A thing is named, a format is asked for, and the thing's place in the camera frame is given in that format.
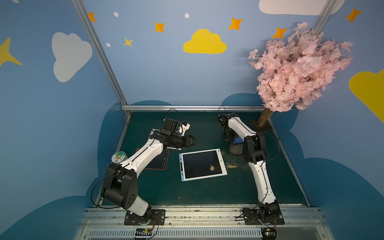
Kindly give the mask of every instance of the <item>white tablet frame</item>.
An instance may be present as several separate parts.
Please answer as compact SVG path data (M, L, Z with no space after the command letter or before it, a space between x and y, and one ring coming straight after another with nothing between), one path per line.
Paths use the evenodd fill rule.
M217 157L218 157L218 161L220 163L220 167L221 167L221 172L222 173L215 174L215 175L207 175L207 176L202 176L202 177L191 177L191 178L186 179L184 177L185 175L184 175L184 159L183 159L183 155L185 155L185 154L194 154L194 153L199 153L199 152L211 152L211 151L216 151L216 154L217 154ZM223 160L223 156L221 155L220 148L203 150L203 151L197 151L197 152L179 153L179 160L180 160L180 166L182 167L182 170L180 168L180 174L181 174L181 181L182 182L196 180L196 179L203 179L203 178L210 178L210 177L218 177L218 176L228 175L227 174L227 169L225 168L225 163L224 163L224 160Z

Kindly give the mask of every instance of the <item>ventilation grille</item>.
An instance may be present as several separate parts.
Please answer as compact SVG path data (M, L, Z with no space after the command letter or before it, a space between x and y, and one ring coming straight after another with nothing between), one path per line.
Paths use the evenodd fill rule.
M106 238L124 238L124 237L133 238L133 235L134 235L134 231L132 229L123 230L121 228L116 228L116 229L95 228L90 231L88 239L94 239L94 238L106 239Z
M88 239L116 239L116 238L134 238L135 228L123 230L121 228L93 228ZM243 237L255 238L262 237L261 229L250 228L177 228L177 229L159 229L153 238L229 238ZM136 236L136 238L148 238L146 236Z

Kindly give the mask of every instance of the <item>orange star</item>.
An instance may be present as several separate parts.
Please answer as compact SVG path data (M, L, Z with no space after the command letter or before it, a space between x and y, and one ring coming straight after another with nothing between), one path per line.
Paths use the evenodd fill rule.
M91 19L91 21L93 21L93 22L96 22L96 20L95 20L95 13L88 13L88 15L89 15L89 18Z
M155 31L161 31L161 32L164 32L163 27L164 27L164 24L165 24L165 23L157 23L157 22L155 22L155 24L156 24L156 30L155 30Z
M275 35L272 38L280 38L280 39L282 39L283 38L283 34L285 33L286 30L288 30L288 28L280 29L279 27L277 27L276 33L275 33Z
M239 19L239 20L236 20L234 18L232 18L232 24L231 26L228 28L228 30L231 30L231 29L236 29L237 31L239 30L239 27L240 27L240 23L241 21L243 21L242 19Z
M356 11L356 8L353 8L351 14L348 15L348 17L345 18L345 20L350 20L351 23L353 23L353 20L355 20L355 17L362 13L362 11Z

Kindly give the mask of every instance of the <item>tree trunk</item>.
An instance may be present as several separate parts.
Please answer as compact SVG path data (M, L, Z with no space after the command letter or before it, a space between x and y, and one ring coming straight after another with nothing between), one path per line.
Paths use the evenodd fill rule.
M271 116L272 111L268 108L264 108L263 113L261 114L260 118L257 120L257 126L262 127L264 124L268 121L268 118Z

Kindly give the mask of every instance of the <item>white cloud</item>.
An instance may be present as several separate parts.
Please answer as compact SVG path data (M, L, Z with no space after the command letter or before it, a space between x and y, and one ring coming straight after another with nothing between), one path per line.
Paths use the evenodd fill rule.
M259 8L267 14L319 15L327 0L260 0ZM332 14L343 5L344 0L336 0Z
M71 79L92 57L91 45L74 33L55 33L52 50L56 58L53 72L62 83Z

